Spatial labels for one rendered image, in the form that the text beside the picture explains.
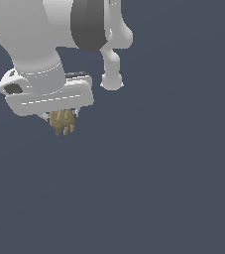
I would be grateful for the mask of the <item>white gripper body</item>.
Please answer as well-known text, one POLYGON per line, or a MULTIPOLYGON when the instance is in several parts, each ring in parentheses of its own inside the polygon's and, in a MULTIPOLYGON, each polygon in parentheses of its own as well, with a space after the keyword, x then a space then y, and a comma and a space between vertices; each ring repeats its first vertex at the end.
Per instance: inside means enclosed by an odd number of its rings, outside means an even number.
POLYGON ((28 80, 12 68, 0 81, 0 92, 12 111, 19 116, 38 114, 64 109, 75 109, 92 105, 92 78, 84 72, 69 72, 65 75, 66 83, 58 91, 37 95, 28 80))

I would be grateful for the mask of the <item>tan lumpy object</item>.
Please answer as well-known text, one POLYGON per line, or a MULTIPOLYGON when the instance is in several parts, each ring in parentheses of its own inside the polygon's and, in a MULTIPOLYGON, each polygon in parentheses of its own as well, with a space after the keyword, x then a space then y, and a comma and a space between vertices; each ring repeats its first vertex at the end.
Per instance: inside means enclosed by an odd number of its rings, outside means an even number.
POLYGON ((60 132, 63 132, 63 135, 66 136, 74 131, 75 120, 70 109, 52 111, 49 118, 50 126, 56 131, 57 136, 60 132))

